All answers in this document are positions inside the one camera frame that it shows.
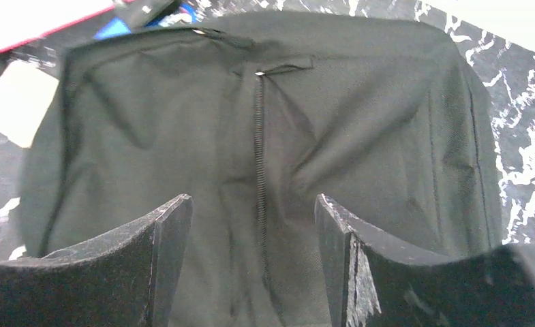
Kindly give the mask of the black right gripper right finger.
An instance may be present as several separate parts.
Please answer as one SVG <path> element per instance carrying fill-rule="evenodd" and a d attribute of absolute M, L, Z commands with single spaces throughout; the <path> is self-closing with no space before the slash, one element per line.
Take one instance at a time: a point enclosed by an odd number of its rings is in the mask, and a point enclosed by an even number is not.
<path fill-rule="evenodd" d="M 453 259 L 316 198 L 333 326 L 535 326 L 535 245 Z"/>

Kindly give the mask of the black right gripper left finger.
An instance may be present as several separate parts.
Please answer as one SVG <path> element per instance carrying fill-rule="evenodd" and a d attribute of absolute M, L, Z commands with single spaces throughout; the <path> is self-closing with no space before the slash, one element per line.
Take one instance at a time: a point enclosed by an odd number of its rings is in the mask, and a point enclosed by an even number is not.
<path fill-rule="evenodd" d="M 181 194 L 43 258 L 0 262 L 0 326 L 167 326 L 192 217 Z"/>

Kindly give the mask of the black student backpack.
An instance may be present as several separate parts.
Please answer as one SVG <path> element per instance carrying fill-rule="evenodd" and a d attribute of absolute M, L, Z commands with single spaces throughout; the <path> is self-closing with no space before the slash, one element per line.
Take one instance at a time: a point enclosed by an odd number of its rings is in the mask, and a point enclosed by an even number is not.
<path fill-rule="evenodd" d="M 328 326 L 321 193 L 436 253 L 502 242 L 488 92 L 431 25 L 248 12 L 78 46 L 61 67 L 22 169 L 27 253 L 190 195 L 171 326 Z"/>

